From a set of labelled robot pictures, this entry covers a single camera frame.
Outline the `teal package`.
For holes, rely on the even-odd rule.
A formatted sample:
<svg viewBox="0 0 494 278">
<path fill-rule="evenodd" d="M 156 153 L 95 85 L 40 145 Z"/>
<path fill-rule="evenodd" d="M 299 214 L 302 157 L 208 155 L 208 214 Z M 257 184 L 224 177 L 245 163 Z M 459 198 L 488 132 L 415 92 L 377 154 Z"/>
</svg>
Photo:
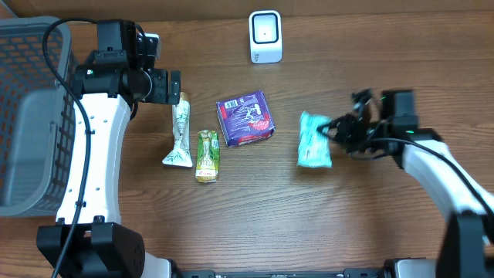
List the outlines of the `teal package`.
<svg viewBox="0 0 494 278">
<path fill-rule="evenodd" d="M 331 168 L 333 162 L 330 155 L 330 141 L 317 131 L 319 126 L 330 122 L 330 118 L 301 113 L 299 119 L 299 146 L 297 165 L 304 168 Z"/>
</svg>

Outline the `white tube with gold cap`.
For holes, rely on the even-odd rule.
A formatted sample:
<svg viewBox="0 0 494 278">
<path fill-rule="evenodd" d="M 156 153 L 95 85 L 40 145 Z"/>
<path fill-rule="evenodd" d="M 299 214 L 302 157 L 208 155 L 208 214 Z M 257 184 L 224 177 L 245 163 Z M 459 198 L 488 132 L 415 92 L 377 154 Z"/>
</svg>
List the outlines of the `white tube with gold cap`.
<svg viewBox="0 0 494 278">
<path fill-rule="evenodd" d="M 162 164 L 165 166 L 191 168 L 193 166 L 190 152 L 191 105 L 186 93 L 181 92 L 179 103 L 171 106 L 171 115 L 174 146 L 162 160 Z"/>
</svg>

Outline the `purple snack package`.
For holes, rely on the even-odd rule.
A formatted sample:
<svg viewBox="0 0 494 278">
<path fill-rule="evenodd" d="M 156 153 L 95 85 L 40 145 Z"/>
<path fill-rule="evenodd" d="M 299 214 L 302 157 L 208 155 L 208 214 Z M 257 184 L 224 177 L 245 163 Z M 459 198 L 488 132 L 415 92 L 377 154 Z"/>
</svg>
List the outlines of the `purple snack package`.
<svg viewBox="0 0 494 278">
<path fill-rule="evenodd" d="M 228 147 L 268 139 L 276 130 L 265 94 L 261 90 L 218 101 L 216 109 Z"/>
</svg>

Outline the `green yellow snack pouch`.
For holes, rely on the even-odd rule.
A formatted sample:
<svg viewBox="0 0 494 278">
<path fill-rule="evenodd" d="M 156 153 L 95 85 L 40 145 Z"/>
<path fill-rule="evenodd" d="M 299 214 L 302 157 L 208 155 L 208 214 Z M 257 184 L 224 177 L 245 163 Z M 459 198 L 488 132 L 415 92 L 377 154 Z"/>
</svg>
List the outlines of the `green yellow snack pouch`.
<svg viewBox="0 0 494 278">
<path fill-rule="evenodd" d="M 198 182 L 216 182 L 219 174 L 220 148 L 216 131 L 198 132 L 198 156 L 195 177 Z"/>
</svg>

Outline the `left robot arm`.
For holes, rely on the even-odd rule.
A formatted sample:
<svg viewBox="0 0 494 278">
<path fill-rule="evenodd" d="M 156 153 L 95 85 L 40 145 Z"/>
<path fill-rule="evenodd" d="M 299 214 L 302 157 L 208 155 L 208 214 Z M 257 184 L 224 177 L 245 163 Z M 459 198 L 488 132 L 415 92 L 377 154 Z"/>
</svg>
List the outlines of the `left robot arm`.
<svg viewBox="0 0 494 278">
<path fill-rule="evenodd" d="M 76 123 L 69 179 L 56 223 L 36 244 L 61 277 L 162 277 L 175 263 L 147 252 L 140 233 L 121 223 L 118 185 L 127 125 L 139 103 L 181 102 L 181 74 L 156 69 L 160 41 L 137 23 L 100 20 L 98 47 L 59 82 L 73 98 Z"/>
</svg>

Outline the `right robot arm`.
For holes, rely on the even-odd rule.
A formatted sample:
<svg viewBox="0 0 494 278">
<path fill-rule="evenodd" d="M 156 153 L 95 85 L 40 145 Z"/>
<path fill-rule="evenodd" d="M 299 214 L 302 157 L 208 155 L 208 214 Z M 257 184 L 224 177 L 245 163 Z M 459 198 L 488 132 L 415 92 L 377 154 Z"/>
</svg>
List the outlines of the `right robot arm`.
<svg viewBox="0 0 494 278">
<path fill-rule="evenodd" d="M 352 111 L 317 131 L 348 154 L 370 152 L 372 159 L 391 157 L 417 180 L 444 217 L 447 227 L 437 259 L 388 259 L 377 277 L 491 277 L 493 195 L 454 159 L 448 145 L 431 128 L 422 128 L 412 90 L 385 90 L 375 102 L 371 90 L 352 96 Z"/>
</svg>

